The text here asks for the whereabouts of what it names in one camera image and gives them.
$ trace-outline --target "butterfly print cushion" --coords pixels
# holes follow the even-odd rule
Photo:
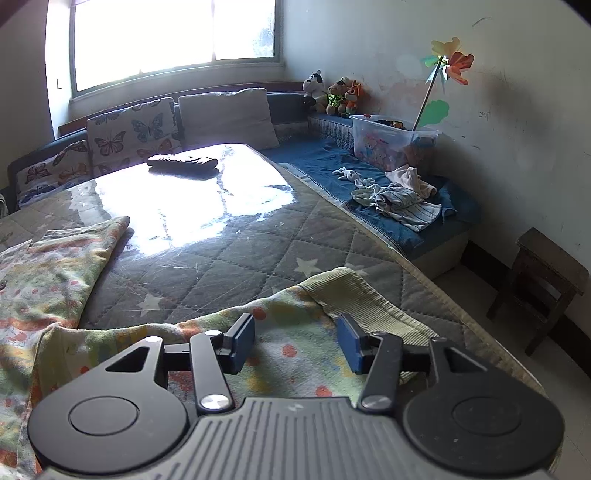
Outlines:
[[[103,113],[88,120],[86,128],[95,177],[182,150],[174,100],[168,97]]]
[[[88,143],[72,143],[53,158],[36,163],[17,174],[19,207],[92,179]]]

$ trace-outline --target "stuffed animal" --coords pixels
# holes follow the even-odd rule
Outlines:
[[[355,112],[357,112],[357,102],[362,95],[363,87],[359,82],[353,80],[351,88],[345,93],[345,100],[347,100],[347,103],[345,104],[345,112],[341,113],[340,116],[343,118],[349,118],[350,115],[354,115]]]
[[[345,113],[347,100],[345,93],[353,86],[353,82],[347,77],[341,77],[329,87],[328,101],[326,107],[327,115],[340,115]]]
[[[334,175],[340,175],[339,180],[361,180],[361,176],[354,170],[349,170],[348,168],[341,167],[338,170],[333,172]]]
[[[326,111],[329,101],[320,70],[316,70],[315,73],[310,75],[304,81],[301,89],[304,90],[304,107],[307,110],[315,109],[319,113]]]

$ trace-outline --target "mattress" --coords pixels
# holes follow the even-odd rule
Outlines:
[[[41,200],[0,222],[0,249],[49,229],[128,215],[80,328],[177,323],[273,295],[322,271],[355,270],[439,335],[537,385],[470,316],[350,212],[245,145],[204,152],[221,172],[199,182],[138,165]]]

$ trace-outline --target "metal screw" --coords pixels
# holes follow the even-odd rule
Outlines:
[[[199,403],[207,410],[221,410],[230,405],[230,399],[225,395],[213,394],[203,397]]]
[[[392,406],[392,400],[385,395],[368,395],[361,404],[371,411],[387,410]]]

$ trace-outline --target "plastic storage box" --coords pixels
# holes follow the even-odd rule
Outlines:
[[[422,127],[412,132],[376,123],[382,119],[401,121],[405,127],[412,128],[413,122],[393,116],[351,115],[351,118],[355,156],[360,160],[383,171],[396,170],[406,164],[419,171],[429,169],[439,130]]]

